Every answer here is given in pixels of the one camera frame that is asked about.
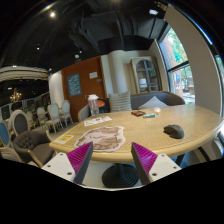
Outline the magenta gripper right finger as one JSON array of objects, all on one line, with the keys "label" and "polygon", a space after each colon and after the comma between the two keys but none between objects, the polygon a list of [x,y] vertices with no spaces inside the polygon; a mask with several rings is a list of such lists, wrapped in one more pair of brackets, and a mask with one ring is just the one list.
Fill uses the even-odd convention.
[{"label": "magenta gripper right finger", "polygon": [[149,171],[154,165],[158,155],[135,142],[132,143],[131,153],[141,183],[143,185],[149,184]]}]

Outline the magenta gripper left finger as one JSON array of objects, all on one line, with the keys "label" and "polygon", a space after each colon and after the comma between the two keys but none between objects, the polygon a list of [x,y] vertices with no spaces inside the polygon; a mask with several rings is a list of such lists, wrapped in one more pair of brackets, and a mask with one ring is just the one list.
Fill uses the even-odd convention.
[{"label": "magenta gripper left finger", "polygon": [[73,180],[75,184],[81,184],[83,182],[92,153],[93,143],[89,142],[67,154],[67,157],[75,171],[75,178]]}]

